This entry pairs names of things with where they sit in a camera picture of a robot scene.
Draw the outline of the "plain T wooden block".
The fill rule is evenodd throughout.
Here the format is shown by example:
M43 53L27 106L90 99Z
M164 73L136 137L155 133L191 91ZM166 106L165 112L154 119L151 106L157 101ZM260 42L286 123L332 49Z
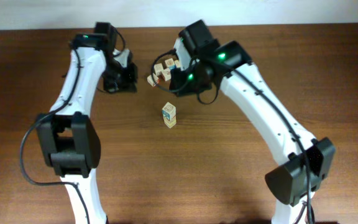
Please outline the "plain T wooden block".
M174 125L176 125L176 123L177 123L176 118L172 118L172 119L164 118L163 121L168 128L174 127Z

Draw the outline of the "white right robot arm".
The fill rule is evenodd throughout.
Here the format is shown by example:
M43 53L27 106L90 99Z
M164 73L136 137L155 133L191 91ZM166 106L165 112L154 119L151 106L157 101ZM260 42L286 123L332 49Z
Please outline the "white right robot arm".
M336 152L328 138L316 139L284 107L258 67L236 41L221 45L198 20L178 34L172 54L170 92L200 95L212 87L245 114L268 145L277 168L265 175L276 198L272 223L315 223L311 199L328 176Z

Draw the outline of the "blue H wooden block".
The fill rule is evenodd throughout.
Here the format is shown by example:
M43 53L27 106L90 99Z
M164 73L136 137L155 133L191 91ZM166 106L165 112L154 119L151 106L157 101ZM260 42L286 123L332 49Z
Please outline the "blue H wooden block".
M165 120L173 121L177 114L176 107L173 104L167 102L162 108L162 114Z

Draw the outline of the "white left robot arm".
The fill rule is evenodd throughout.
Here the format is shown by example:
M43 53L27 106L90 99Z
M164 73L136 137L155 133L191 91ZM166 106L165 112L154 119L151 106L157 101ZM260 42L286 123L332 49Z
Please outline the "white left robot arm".
M44 161L65 185L76 223L108 222L96 180L101 143L90 116L100 81L109 94L137 90L132 52L116 49L118 37L108 22L97 22L92 33L75 35L62 90L50 111L37 118Z

